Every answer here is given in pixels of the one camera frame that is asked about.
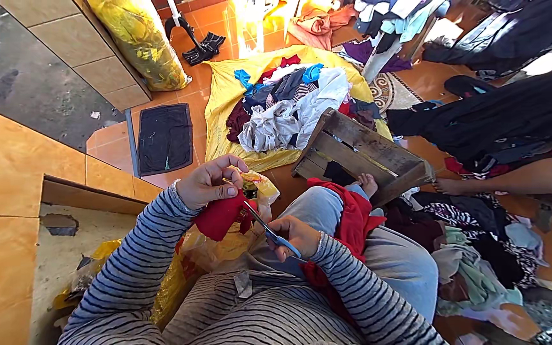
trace concrete floor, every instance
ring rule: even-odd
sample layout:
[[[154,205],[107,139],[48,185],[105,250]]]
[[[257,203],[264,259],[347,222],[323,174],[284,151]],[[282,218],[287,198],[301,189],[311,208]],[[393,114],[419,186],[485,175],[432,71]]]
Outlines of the concrete floor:
[[[135,216],[68,206],[42,204],[40,216],[66,214],[78,222],[75,236],[53,236],[40,224],[35,258],[29,345],[56,344],[61,330],[53,323],[73,308],[54,310],[52,301],[70,283],[82,255],[90,256],[105,241],[125,237]]]
[[[0,114],[82,152],[96,129],[125,119],[1,6]]]

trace doormat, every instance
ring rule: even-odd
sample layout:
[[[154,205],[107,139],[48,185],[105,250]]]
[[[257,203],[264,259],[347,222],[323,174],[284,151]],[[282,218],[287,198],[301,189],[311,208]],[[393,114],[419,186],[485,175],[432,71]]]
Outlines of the doormat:
[[[332,51],[340,51],[344,43],[357,41],[357,39],[334,45]],[[360,73],[362,67],[351,63]],[[406,85],[395,73],[379,73],[374,80],[368,84],[374,97],[374,102],[379,106],[380,114],[384,114],[387,109],[408,109],[411,106],[424,101],[410,86]]]
[[[140,112],[137,156],[140,176],[167,173],[193,162],[193,126],[188,103]]]

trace striped shirt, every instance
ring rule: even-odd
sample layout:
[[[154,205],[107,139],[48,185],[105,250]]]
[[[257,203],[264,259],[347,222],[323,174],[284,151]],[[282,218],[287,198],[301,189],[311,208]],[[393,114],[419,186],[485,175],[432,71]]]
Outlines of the striped shirt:
[[[234,276],[240,271],[207,274],[161,334],[149,321],[150,310],[174,247],[199,212],[182,203],[175,184],[161,192],[85,292],[59,344],[446,344],[408,302],[326,234],[310,259],[325,271],[357,327],[303,279],[248,270],[249,298],[238,297]]]

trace blue scissors handle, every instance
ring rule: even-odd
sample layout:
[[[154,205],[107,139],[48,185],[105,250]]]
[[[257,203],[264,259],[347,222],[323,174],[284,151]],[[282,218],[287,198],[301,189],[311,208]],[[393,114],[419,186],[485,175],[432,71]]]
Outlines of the blue scissors handle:
[[[272,230],[267,230],[265,231],[265,233],[270,233],[270,237],[272,239],[272,241],[278,245],[278,246],[285,246],[287,247],[288,249],[291,250],[291,252],[295,253],[295,255],[298,257],[298,258],[301,258],[302,257],[302,254],[299,252],[299,250],[295,247],[293,247],[293,245],[286,239],[278,236],[277,234],[275,234]]]

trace orange tile floor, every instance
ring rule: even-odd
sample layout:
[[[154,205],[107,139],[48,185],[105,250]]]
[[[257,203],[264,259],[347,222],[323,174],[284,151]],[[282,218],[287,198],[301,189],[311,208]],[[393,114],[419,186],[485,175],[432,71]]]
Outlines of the orange tile floor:
[[[235,59],[239,57],[240,50],[244,47],[254,48],[256,45],[255,36],[245,31],[245,42],[239,42],[236,38],[236,20],[232,5],[227,2],[211,5],[197,11],[186,13],[189,23],[195,27],[195,35],[198,40],[208,33],[227,37],[225,43],[220,48],[220,54],[212,61],[222,61],[224,59]],[[459,19],[466,18],[466,15],[460,15]],[[264,27],[264,50],[273,51],[293,44],[300,44],[290,34],[284,36],[283,19],[276,16],[267,16],[263,21]],[[352,38],[360,38],[359,34],[353,29],[352,22],[347,27],[342,27],[333,34],[333,44],[345,42]],[[175,103],[188,103],[191,111],[191,121],[193,123],[193,146],[195,159],[191,165],[177,171],[160,174],[156,176],[143,177],[146,181],[160,187],[166,187],[175,179],[185,177],[190,171],[205,161],[206,145],[206,124],[203,117],[203,111],[210,97],[211,69],[205,65],[190,67],[182,59],[181,53],[194,47],[191,39],[180,27],[174,28],[171,37],[173,48],[179,55],[180,61],[185,72],[193,77],[193,82],[187,88],[180,91],[156,92],[153,93],[154,99],[147,104],[133,107],[132,119],[134,127],[134,136],[137,138],[139,130],[139,112],[142,109]],[[443,88],[446,79],[458,75],[473,73],[464,66],[449,66],[426,61],[415,63],[414,68],[408,71],[398,72],[397,75],[408,84],[417,94],[424,99],[436,99],[445,103],[456,101],[456,97],[448,93]],[[437,147],[429,144],[422,137],[407,137],[408,148],[411,152],[418,154],[431,163],[437,176],[448,178],[459,178],[454,173],[444,167],[443,159],[448,154],[441,152]],[[87,141],[87,153],[116,166],[122,170],[133,173],[131,166],[131,156],[129,153],[129,140],[127,137],[127,124],[125,122],[100,129]],[[291,177],[291,166],[281,166],[269,171],[263,172],[270,178],[281,192],[280,198],[273,204],[272,210],[275,215],[280,214],[287,205],[297,198],[305,189],[305,180],[302,178]],[[423,190],[432,191],[430,185],[422,187]],[[534,200],[523,196],[507,195],[500,197],[506,209],[514,214],[532,217],[535,214],[537,203]],[[545,259],[551,265],[550,268],[541,267],[538,271],[540,278],[552,280],[552,231],[543,235],[545,241]],[[525,311],[519,306],[505,305],[502,309],[513,311],[510,321],[516,324],[511,332],[522,338],[528,338],[538,331],[535,324],[529,320]],[[475,321],[468,318],[436,317],[434,325],[444,335],[445,339],[454,343],[457,336],[469,333]]]

